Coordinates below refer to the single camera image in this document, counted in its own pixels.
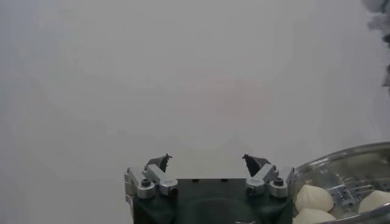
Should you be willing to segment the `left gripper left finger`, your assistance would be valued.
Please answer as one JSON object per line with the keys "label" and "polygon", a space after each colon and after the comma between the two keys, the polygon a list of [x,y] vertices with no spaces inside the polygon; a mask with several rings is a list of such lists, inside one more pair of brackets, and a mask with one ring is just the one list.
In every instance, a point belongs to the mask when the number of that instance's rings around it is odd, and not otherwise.
{"label": "left gripper left finger", "polygon": [[178,194],[178,180],[167,176],[166,168],[172,158],[169,154],[150,159],[141,169],[128,167],[124,173],[126,200],[133,197],[151,199],[157,194],[165,197],[174,197]]}

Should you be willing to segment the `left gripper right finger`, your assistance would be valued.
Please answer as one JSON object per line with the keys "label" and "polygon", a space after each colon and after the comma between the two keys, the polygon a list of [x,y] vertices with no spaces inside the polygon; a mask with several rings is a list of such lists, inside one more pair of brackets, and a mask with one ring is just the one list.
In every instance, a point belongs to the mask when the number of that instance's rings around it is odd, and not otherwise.
{"label": "left gripper right finger", "polygon": [[252,197],[263,195],[266,191],[276,198],[290,195],[291,184],[296,178],[296,169],[291,166],[279,170],[265,158],[245,154],[243,159],[249,172],[245,180],[246,193]]}

